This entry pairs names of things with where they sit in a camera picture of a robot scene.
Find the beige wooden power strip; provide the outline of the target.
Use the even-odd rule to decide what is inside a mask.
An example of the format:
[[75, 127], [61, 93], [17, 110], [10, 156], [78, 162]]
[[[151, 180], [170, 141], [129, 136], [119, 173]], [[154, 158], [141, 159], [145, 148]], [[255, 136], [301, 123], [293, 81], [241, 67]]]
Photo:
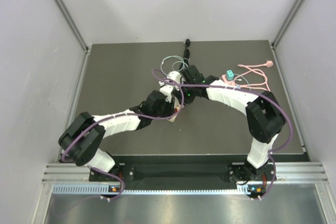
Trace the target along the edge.
[[178, 112], [184, 107], [184, 105], [180, 104], [180, 102], [179, 102], [179, 100], [177, 98], [174, 98], [174, 104], [173, 105], [174, 105], [173, 106], [173, 109], [174, 109], [173, 116], [171, 116], [168, 119], [168, 121], [170, 121], [170, 122], [174, 122], [175, 121], [175, 119], [176, 119], [176, 117], [178, 115]]

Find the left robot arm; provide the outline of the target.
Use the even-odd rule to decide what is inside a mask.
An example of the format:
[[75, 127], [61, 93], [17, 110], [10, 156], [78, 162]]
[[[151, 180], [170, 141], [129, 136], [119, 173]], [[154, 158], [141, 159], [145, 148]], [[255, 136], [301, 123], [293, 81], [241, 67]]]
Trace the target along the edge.
[[88, 166], [101, 171], [107, 180], [114, 180], [119, 168], [112, 156], [99, 146], [108, 136], [126, 131], [136, 131], [160, 118], [170, 119], [181, 108], [177, 98], [167, 100], [160, 91], [152, 91], [139, 105], [123, 112], [93, 116], [80, 113], [58, 140], [58, 144], [77, 166]]

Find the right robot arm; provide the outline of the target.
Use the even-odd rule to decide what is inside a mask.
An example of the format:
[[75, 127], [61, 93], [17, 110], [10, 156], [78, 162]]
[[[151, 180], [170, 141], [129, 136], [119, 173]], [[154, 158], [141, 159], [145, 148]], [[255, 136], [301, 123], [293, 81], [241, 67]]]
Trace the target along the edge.
[[264, 91], [262, 97], [228, 84], [215, 76], [204, 77], [191, 65], [181, 72], [185, 104], [195, 97], [207, 98], [238, 110], [247, 118], [250, 134], [253, 137], [246, 161], [232, 177], [237, 181], [252, 181], [264, 174], [269, 161], [269, 152], [285, 124], [285, 118], [275, 106], [278, 104], [273, 93]]

